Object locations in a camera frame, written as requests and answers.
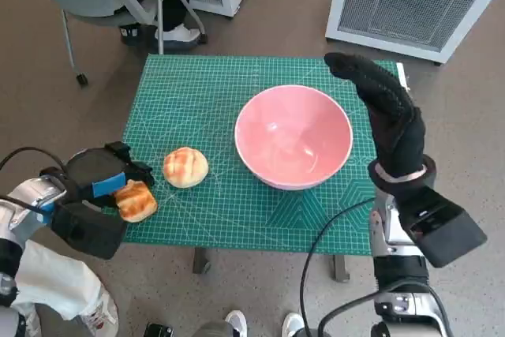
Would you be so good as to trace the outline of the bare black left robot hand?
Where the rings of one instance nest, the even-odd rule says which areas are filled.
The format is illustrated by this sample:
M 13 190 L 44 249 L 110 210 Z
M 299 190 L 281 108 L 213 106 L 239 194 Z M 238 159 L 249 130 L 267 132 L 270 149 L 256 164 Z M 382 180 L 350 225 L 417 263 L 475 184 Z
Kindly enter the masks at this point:
M 152 168 L 130 156 L 130 146 L 121 142 L 89 148 L 74 155 L 66 164 L 68 178 L 75 184 L 80 199 L 100 208 L 114 208 L 114 193 L 128 181 L 155 184 Z

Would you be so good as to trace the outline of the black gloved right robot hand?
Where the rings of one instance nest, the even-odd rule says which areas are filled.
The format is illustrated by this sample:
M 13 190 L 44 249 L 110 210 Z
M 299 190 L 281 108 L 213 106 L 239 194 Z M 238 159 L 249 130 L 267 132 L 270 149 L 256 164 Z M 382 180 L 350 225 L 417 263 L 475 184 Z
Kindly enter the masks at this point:
M 386 174 L 405 177 L 421 171 L 425 147 L 425 124 L 400 81 L 375 62 L 353 54 L 324 55 L 331 74 L 351 81 L 365 104 L 376 158 Z

